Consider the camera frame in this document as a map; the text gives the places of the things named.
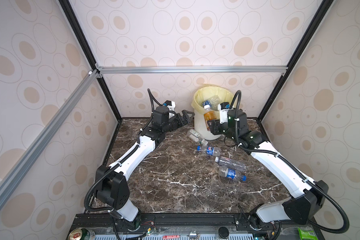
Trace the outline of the orange juice bottle red label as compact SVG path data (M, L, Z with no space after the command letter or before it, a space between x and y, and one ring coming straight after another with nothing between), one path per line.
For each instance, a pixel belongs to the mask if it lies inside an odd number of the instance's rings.
M205 104L204 105L204 110L205 110L205 113L204 113L204 120L205 120L205 123L206 123L206 128L208 131L211 130L211 127L210 125L208 124L209 121L211 120L215 120L216 119L216 116L215 116L215 111L212 110L212 107L210 104Z

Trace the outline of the clear bottle blue cap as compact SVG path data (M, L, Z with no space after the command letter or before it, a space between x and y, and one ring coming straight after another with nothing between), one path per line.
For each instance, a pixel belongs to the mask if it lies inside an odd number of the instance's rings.
M225 166L219 167L219 175L223 178L233 180L234 182L244 182L247 180L247 177L242 175L239 171Z

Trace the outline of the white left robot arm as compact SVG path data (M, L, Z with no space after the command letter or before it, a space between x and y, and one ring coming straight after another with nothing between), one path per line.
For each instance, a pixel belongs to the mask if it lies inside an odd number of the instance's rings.
M100 209L87 206L87 211L107 211L128 222L136 221L139 209L130 200L128 180L144 158L164 141L166 133L189 124L194 117L193 112L183 110L179 114L168 105L153 110L149 124L139 131L137 142L114 163L97 169L88 194L106 206Z

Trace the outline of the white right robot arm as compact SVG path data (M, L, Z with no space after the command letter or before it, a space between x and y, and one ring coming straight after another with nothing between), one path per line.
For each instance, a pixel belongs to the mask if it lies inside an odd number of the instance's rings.
M310 186L314 180L286 163L265 135L251 131L242 110L224 109L222 120L208 120L213 135L224 135L262 163L288 190L290 196L271 204L256 206L249 220L258 228L261 223L291 220L306 225L324 204L325 198Z

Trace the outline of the blue label bottle white cap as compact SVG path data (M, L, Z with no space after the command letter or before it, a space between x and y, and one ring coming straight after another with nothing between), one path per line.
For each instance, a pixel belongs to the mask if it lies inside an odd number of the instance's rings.
M202 102L202 106L203 108L205 106L210 106L210 108L213 111L217 111L218 110L218 105L221 103L221 99L219 98L218 95L214 95L212 97L210 97L209 99L205 100L204 102Z

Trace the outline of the clear square bottle green label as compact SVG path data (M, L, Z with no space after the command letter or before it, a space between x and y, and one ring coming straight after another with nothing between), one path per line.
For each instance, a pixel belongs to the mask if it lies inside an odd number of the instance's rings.
M197 143L199 146L206 147L208 145L208 141L205 140L197 131L194 129L189 129L187 132L187 136Z

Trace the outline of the Pepsi label clear bottle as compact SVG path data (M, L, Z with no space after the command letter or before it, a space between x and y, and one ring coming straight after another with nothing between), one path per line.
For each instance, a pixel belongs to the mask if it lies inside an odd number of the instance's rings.
M221 155L221 149L218 147L197 146L197 151L199 151L203 155L208 155L212 157L219 157Z

